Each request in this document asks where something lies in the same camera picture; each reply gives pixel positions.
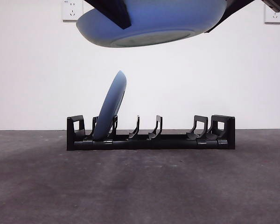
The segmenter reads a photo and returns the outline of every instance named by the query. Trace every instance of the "blue plate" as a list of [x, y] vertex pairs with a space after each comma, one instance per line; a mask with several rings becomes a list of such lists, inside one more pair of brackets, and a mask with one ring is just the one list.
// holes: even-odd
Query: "blue plate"
[[77, 28], [90, 42], [104, 47], [137, 47], [176, 41], [211, 29], [222, 18], [226, 0], [125, 0], [132, 25], [121, 29], [93, 9]]
[[117, 115], [126, 91], [126, 76], [119, 71], [107, 93], [98, 121], [94, 129], [93, 140], [104, 140], [112, 127], [113, 117]]

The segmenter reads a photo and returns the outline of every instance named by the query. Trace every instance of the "bowl bottom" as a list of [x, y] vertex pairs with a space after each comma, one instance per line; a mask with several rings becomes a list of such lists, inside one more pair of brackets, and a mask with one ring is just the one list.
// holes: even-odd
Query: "bowl bottom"
[[112, 47], [140, 47], [159, 43], [166, 43], [187, 38], [195, 33], [190, 30], [162, 30], [117, 39], [112, 42]]

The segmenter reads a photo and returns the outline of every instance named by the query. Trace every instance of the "concrete floor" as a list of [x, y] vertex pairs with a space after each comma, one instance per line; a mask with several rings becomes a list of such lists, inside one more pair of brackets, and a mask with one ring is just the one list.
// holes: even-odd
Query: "concrete floor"
[[280, 224], [280, 130], [236, 150], [67, 152], [65, 131], [0, 131], [0, 224]]

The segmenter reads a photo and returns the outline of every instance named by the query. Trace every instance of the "electrical outlet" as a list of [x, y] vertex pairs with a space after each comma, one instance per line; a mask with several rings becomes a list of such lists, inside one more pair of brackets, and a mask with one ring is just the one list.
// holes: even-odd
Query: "electrical outlet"
[[274, 12], [269, 6], [265, 4], [265, 23], [266, 24], [280, 24], [280, 12]]
[[83, 15], [83, 0], [63, 0], [62, 19], [66, 21], [77, 21]]

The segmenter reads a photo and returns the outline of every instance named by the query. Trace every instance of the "blue bowl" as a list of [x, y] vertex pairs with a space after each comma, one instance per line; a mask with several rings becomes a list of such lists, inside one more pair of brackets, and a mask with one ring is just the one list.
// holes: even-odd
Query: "blue bowl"
[[90, 42], [111, 48], [147, 46], [192, 37], [215, 26], [226, 0], [125, 0], [132, 25], [121, 29], [98, 10], [82, 15], [77, 28]]

